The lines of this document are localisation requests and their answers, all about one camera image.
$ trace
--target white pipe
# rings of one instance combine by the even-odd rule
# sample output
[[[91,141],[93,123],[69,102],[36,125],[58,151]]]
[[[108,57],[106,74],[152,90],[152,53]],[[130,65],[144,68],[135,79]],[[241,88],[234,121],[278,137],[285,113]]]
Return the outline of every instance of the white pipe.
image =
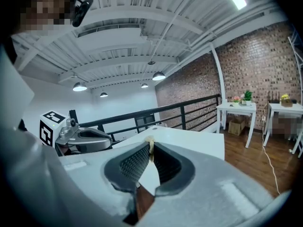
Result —
[[[202,50],[204,50],[208,45],[204,45],[201,48],[199,48],[198,50],[196,50],[195,52],[191,53],[189,56],[187,56],[186,58],[184,58],[182,61],[180,61],[177,65],[175,65],[172,69],[170,69],[167,74],[170,74],[176,67],[184,64],[186,61],[190,60],[192,57],[194,57],[196,54],[198,54],[199,52],[201,52]]]
[[[166,33],[168,32],[168,30],[170,29],[170,27],[172,26],[174,20],[178,17],[179,13],[182,11],[182,9],[187,5],[187,3],[189,2],[190,0],[183,0],[182,3],[180,4],[180,6],[178,7],[178,9],[176,10],[175,12],[175,16],[172,18],[171,22],[166,26],[165,30],[164,30],[164,33],[163,35],[161,36],[160,40],[158,41],[157,45],[156,45],[156,48],[153,50],[153,53],[151,54],[151,59],[150,61],[152,60],[153,56],[155,55],[159,45],[161,44],[163,38],[165,37]],[[147,66],[144,70],[144,73],[142,75],[142,78],[140,80],[140,84],[141,84],[141,81],[145,75],[145,72],[146,72],[146,69],[147,69]]]
[[[293,45],[293,43],[292,43],[292,40],[291,40],[291,38],[290,37],[288,37],[288,40],[289,40],[289,43],[290,43],[290,45],[291,45],[291,47],[292,47],[292,50],[294,51],[294,57],[295,57],[295,61],[296,61],[296,63],[297,63],[297,66],[298,66],[298,70],[299,70],[299,77],[300,77],[300,89],[301,89],[301,105],[303,105],[303,92],[302,92],[302,90],[303,90],[303,82],[302,82],[302,73],[301,73],[301,66],[300,66],[300,63],[299,63],[299,60],[298,60],[298,56],[297,56],[297,54],[296,54],[296,51],[295,51],[295,47],[294,47],[294,45]]]
[[[233,15],[233,16],[228,17],[227,19],[225,19],[224,22],[221,22],[221,23],[215,25],[214,27],[211,28],[211,30],[208,30],[207,32],[205,32],[201,36],[199,36],[199,38],[197,38],[191,44],[191,49],[194,51],[199,46],[203,45],[205,42],[207,42],[208,40],[212,39],[212,37],[213,37],[212,31],[218,29],[218,31],[215,31],[218,34],[218,33],[222,32],[223,30],[227,29],[229,26],[232,26],[232,25],[234,25],[236,23],[239,23],[239,22],[241,22],[241,21],[249,18],[250,16],[255,15],[256,13],[260,13],[264,9],[268,9],[268,8],[270,8],[272,6],[275,6],[274,3],[266,4],[265,7],[262,6],[261,8],[258,7],[257,5],[260,5],[260,3],[259,2],[255,3],[252,7],[250,7],[251,10],[249,10],[246,14],[242,14],[241,16],[239,16],[239,14],[236,13],[236,15]],[[197,43],[196,45],[192,46],[196,41],[198,41],[202,37],[205,37],[205,38],[203,40],[201,40],[199,43]]]
[[[252,4],[251,6],[247,6],[241,10],[239,10],[237,13],[234,13],[233,15],[227,17],[226,19],[224,19],[223,21],[221,21],[220,23],[216,24],[215,26],[213,26],[211,29],[209,29],[208,31],[206,31],[205,33],[201,34],[196,40],[194,40],[191,44],[190,47],[193,47],[197,42],[199,42],[203,37],[207,36],[208,34],[210,34],[211,32],[215,31],[216,29],[218,29],[219,27],[225,25],[226,23],[233,21],[235,18],[240,17],[240,19],[245,16],[248,17],[250,16],[250,14],[255,13],[256,10],[259,11],[260,6],[266,5],[268,3],[271,4],[271,2],[273,2],[273,0],[261,0],[259,2],[256,2],[254,4]]]
[[[222,99],[225,99],[226,98],[226,96],[225,96],[225,86],[224,86],[223,73],[222,73],[220,61],[219,61],[217,52],[214,49],[213,43],[208,43],[208,45],[210,46],[210,48],[213,52],[214,61],[216,62],[216,66],[217,66],[217,69],[218,69],[219,79],[220,79],[220,87],[221,87],[221,96],[222,96]]]

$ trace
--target brick wall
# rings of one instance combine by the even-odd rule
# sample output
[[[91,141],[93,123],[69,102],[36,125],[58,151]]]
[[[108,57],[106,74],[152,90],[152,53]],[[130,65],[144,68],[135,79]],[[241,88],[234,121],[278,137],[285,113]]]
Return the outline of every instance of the brick wall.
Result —
[[[261,129],[262,109],[269,90],[280,91],[280,96],[287,93],[291,98],[300,100],[299,74],[287,39],[291,33],[291,26],[282,22],[255,30],[216,48],[228,100],[233,96],[240,96],[247,89],[253,92],[253,101],[257,103],[256,129]],[[216,93],[220,93],[220,85],[212,54],[205,54],[192,61],[156,86],[158,106]],[[187,106],[186,111],[207,103]],[[178,113],[176,110],[167,111],[160,116],[166,118]],[[187,115],[187,119],[200,113],[198,111]],[[202,120],[195,120],[187,124],[187,127],[200,121]],[[168,125],[178,123],[180,119],[175,119],[168,122]],[[197,131],[202,127],[203,125],[193,130]]]
[[[206,54],[194,61],[189,65],[178,70],[170,77],[163,80],[156,86],[156,95],[158,106],[164,106],[179,102],[184,102],[191,99],[201,98],[220,93],[220,84],[217,67],[214,62],[214,57],[211,54]],[[205,102],[200,102],[193,105],[185,106],[185,112],[200,108],[204,105],[215,103],[215,99],[211,99]],[[215,105],[203,110],[196,111],[194,113],[186,115],[186,120],[197,117],[200,114],[204,114],[215,109]],[[180,114],[179,109],[173,109],[160,113],[161,119],[168,118],[174,115]],[[186,127],[192,127],[199,122],[204,121],[206,118],[210,118],[216,115],[216,111],[212,112],[204,117],[193,120],[187,123]],[[168,126],[173,126],[181,123],[181,118],[176,118],[166,122]],[[203,123],[194,131],[199,131],[205,127],[208,123]]]
[[[291,34],[291,26],[282,22],[255,30],[216,49],[228,100],[247,89],[253,92],[253,101],[257,104],[256,129],[262,129],[269,90],[301,100],[299,73],[287,38]]]

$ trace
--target ceiling beam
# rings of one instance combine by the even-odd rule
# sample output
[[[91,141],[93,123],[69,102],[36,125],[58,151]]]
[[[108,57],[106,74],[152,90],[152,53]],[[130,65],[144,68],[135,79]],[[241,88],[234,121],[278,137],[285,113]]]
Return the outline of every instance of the ceiling beam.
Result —
[[[150,40],[150,41],[159,41],[160,39],[161,39],[161,36],[159,36],[159,35],[149,35],[149,36],[147,36],[147,40]],[[179,38],[164,37],[164,39],[162,40],[162,45],[167,46],[167,47],[172,47],[172,46],[178,45],[178,46],[185,47],[185,50],[190,51],[189,44],[182,41]]]
[[[83,25],[88,25],[109,19],[130,17],[151,19],[170,23],[174,16],[175,13],[173,12],[144,6],[116,6],[91,11],[84,18]],[[173,21],[173,24],[182,27],[188,31],[192,31],[196,34],[201,34],[204,31],[199,24],[180,15],[176,17],[176,19]]]
[[[108,60],[102,60],[97,62],[88,63],[83,66],[74,68],[73,70],[67,71],[59,76],[59,83],[68,80],[74,74],[81,74],[90,70],[100,69],[104,67],[111,67],[117,65],[127,65],[134,63],[147,63],[150,60],[150,56],[126,56],[112,58]],[[153,58],[155,62],[167,63],[167,64],[177,64],[178,60],[176,57],[169,56],[155,56]]]
[[[147,72],[147,73],[145,73],[145,79],[151,79],[153,75],[154,75],[154,72]],[[101,86],[106,86],[107,84],[119,83],[119,82],[124,82],[124,81],[128,81],[128,80],[137,80],[138,81],[141,79],[141,76],[142,76],[142,73],[122,75],[122,76],[117,76],[117,77],[98,79],[95,81],[87,82],[85,85],[88,88],[101,87]]]
[[[99,21],[105,21],[109,19],[119,19],[119,18],[144,18],[150,20],[157,20],[166,23],[170,23],[174,18],[175,13],[164,11],[161,9],[149,8],[144,6],[115,6],[96,9],[87,13],[84,18],[81,26],[93,24]],[[173,23],[176,26],[182,27],[188,31],[192,31],[196,34],[203,33],[203,28],[189,20],[185,17],[178,15]],[[43,36],[36,43],[35,46],[27,51],[27,53],[22,57],[18,58],[16,61],[15,67],[22,71],[26,65],[39,53],[40,50],[43,50],[50,43],[73,31],[75,28],[72,25],[64,25],[63,29],[58,31],[55,35]]]

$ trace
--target black metal railing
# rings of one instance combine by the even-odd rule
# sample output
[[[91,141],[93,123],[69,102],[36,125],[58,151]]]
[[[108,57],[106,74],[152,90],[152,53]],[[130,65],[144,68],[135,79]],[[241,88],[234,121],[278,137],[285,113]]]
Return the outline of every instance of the black metal railing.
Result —
[[[158,107],[158,108],[148,109],[148,110],[139,111],[139,112],[130,113],[130,114],[127,113],[127,114],[123,114],[123,115],[119,115],[119,116],[115,116],[115,117],[110,117],[110,118],[106,118],[106,119],[101,119],[101,120],[96,120],[96,121],[92,121],[92,122],[87,122],[87,123],[80,123],[80,127],[98,126],[98,130],[104,131],[104,128],[103,128],[104,124],[114,123],[114,122],[123,121],[123,120],[127,120],[127,119],[135,119],[137,117],[142,117],[142,116],[145,116],[145,115],[151,115],[151,114],[160,113],[160,112],[171,110],[171,109],[180,108],[180,114],[178,114],[178,115],[175,115],[175,116],[172,116],[172,117],[168,117],[168,118],[165,118],[165,119],[161,119],[161,120],[158,120],[158,121],[154,121],[154,122],[151,122],[151,123],[146,123],[146,124],[143,124],[143,125],[138,125],[138,126],[134,126],[134,127],[131,127],[131,128],[123,129],[123,130],[118,130],[118,131],[113,131],[113,132],[107,132],[107,134],[110,135],[111,138],[112,138],[112,140],[113,140],[113,142],[115,142],[116,140],[115,140],[114,134],[118,134],[118,133],[122,133],[122,132],[126,132],[126,131],[131,131],[131,130],[137,130],[137,129],[140,129],[140,128],[156,125],[157,123],[165,122],[165,121],[176,119],[176,118],[179,118],[179,117],[181,117],[181,123],[177,124],[177,125],[174,125],[174,126],[171,126],[171,128],[176,128],[176,127],[182,126],[183,130],[192,130],[193,128],[195,128],[195,127],[197,127],[197,126],[199,126],[199,125],[201,125],[201,124],[203,124],[203,123],[205,123],[205,122],[213,119],[214,117],[216,117],[216,115],[213,115],[213,116],[211,116],[211,117],[203,120],[202,122],[199,122],[198,124],[195,124],[195,125],[193,125],[193,126],[191,126],[189,128],[186,127],[187,123],[192,122],[194,120],[197,120],[197,119],[199,119],[201,117],[204,117],[204,116],[206,116],[206,115],[208,115],[208,114],[216,111],[217,109],[215,108],[215,109],[213,109],[213,110],[211,110],[209,112],[206,112],[206,113],[203,113],[201,115],[198,115],[197,117],[194,117],[194,118],[189,119],[187,121],[186,121],[185,116],[188,115],[188,114],[197,112],[199,110],[206,109],[206,108],[211,107],[213,105],[217,105],[218,106],[219,105],[219,100],[218,100],[219,97],[220,97],[220,94],[216,94],[216,95],[212,95],[212,96],[207,96],[207,97],[202,97],[202,98],[198,98],[198,99],[193,99],[193,100],[185,101],[185,102],[182,102],[182,103],[171,104],[171,105],[167,105],[167,106],[162,106],[162,107]],[[215,103],[211,103],[209,105],[205,105],[205,106],[197,108],[195,110],[192,110],[192,111],[189,111],[189,112],[185,112],[184,107],[187,106],[187,105],[192,105],[192,104],[204,102],[204,101],[211,100],[211,99],[214,99],[214,98],[216,99]],[[208,126],[210,126],[213,123],[214,122],[211,122],[207,126],[203,127],[200,131],[204,130],[205,128],[207,128]]]

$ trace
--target black mesh pad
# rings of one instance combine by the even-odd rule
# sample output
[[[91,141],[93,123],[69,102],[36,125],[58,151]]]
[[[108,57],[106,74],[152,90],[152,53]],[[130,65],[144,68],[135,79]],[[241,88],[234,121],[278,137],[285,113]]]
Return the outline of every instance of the black mesh pad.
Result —
[[[136,193],[136,183],[149,162],[149,143],[145,142],[111,160],[104,167],[104,175],[122,192]]]
[[[135,194],[136,183],[149,162],[149,148],[149,143],[145,142],[107,162],[104,174],[117,190]],[[154,144],[154,163],[161,184],[156,189],[156,196],[178,194],[195,176],[195,167],[190,160],[157,142]]]

